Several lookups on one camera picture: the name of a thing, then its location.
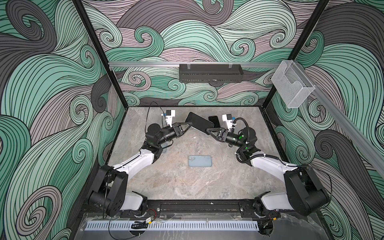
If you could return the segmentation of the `light blue phone case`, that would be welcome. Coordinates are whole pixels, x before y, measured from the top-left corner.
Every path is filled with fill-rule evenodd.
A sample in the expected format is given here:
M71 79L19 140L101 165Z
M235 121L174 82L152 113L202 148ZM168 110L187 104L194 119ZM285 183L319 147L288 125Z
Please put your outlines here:
M213 161L211 156L193 155L188 157L188 165L191 168L209 168L212 167Z

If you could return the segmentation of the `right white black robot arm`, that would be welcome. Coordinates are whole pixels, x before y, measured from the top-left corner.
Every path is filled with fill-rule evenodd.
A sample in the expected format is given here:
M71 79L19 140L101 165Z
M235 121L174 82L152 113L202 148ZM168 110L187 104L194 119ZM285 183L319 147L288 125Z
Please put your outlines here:
M331 197L312 167L289 164L262 152L256 147L258 139L254 129L244 128L237 134L225 128L208 128L206 132L218 142L237 147L236 159L239 163L261 169L285 184L283 193L265 192L255 198L257 215L294 211L308 216L330 203Z

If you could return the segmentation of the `black phone case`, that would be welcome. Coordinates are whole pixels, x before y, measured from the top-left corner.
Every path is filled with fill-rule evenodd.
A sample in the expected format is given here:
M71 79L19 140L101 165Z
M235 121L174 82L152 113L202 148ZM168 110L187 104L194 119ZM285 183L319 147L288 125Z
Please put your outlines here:
M221 127L218 116L209 116L209 121L214 124L214 128L220 128Z

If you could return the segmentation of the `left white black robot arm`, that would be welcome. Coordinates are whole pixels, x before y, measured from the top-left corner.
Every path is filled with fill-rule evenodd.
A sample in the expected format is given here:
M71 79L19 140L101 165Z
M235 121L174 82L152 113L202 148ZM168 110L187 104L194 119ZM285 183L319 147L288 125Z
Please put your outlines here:
M147 211L148 198L136 192L127 193L128 181L160 158L164 143L183 136L191 126L192 123L189 122L174 123L164 128L158 124L151 124L137 154L120 164L104 165L99 169L86 197L87 203L101 207L110 217L120 211L144 215Z

